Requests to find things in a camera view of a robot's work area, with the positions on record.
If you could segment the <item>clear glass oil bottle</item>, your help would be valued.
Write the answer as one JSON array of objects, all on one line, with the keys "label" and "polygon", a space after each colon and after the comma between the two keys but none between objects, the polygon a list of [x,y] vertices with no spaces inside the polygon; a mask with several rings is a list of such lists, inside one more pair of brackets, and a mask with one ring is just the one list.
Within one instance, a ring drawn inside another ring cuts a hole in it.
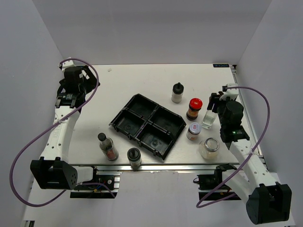
[{"label": "clear glass oil bottle", "polygon": [[205,129],[210,129],[216,119],[216,116],[217,114],[212,110],[207,110],[201,123],[202,127]]}]

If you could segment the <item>red-label black-cap bottle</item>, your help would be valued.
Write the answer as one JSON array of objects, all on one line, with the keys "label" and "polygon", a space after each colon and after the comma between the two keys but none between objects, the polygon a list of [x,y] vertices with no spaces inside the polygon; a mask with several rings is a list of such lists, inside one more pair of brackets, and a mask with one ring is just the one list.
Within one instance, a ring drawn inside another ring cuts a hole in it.
[{"label": "red-label black-cap bottle", "polygon": [[98,134],[99,147],[103,154],[109,161],[115,161],[118,159],[118,151],[114,146],[111,138],[107,137],[104,133]]}]

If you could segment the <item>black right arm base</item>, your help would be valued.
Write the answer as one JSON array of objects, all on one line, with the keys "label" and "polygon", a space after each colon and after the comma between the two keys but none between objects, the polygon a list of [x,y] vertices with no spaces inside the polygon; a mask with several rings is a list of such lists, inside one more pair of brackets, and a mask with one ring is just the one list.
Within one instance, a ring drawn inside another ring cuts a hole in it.
[{"label": "black right arm base", "polygon": [[[231,164],[218,165],[213,174],[201,174],[193,180],[194,184],[198,185],[199,199],[202,199],[207,193],[222,182],[222,172],[227,170],[236,170],[237,168]],[[218,200],[225,196],[230,196],[233,191],[227,185],[221,186],[217,191],[210,195],[206,201]]]}]

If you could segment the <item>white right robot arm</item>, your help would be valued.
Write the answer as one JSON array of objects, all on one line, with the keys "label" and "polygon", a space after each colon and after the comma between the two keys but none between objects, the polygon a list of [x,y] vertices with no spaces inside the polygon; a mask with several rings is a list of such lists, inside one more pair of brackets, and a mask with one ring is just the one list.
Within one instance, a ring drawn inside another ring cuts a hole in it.
[{"label": "white right robot arm", "polygon": [[244,108],[236,98],[224,92],[212,93],[207,109],[218,114],[222,142],[246,177],[231,165],[221,165],[215,170],[214,184],[221,189],[228,186],[237,194],[253,224],[287,221],[292,191],[287,184],[279,183],[252,152],[250,138],[241,124]]}]

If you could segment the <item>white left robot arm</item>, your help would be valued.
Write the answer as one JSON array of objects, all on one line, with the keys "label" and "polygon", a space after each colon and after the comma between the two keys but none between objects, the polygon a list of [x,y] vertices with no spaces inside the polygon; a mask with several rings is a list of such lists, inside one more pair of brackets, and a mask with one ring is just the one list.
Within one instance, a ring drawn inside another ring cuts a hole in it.
[{"label": "white left robot arm", "polygon": [[82,182],[94,189],[99,186],[100,177],[90,166],[71,166],[68,154],[81,105],[86,101],[86,94],[99,83],[88,66],[65,68],[63,75],[55,103],[56,126],[51,130],[40,158],[31,162],[30,170],[41,189],[73,190]]}]

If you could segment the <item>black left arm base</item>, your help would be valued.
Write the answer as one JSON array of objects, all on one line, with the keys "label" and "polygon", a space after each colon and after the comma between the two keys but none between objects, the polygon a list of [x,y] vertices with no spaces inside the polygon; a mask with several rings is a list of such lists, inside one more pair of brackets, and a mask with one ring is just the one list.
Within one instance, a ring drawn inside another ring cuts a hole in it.
[{"label": "black left arm base", "polygon": [[121,172],[93,167],[93,178],[70,192],[71,199],[114,199],[117,196]]}]

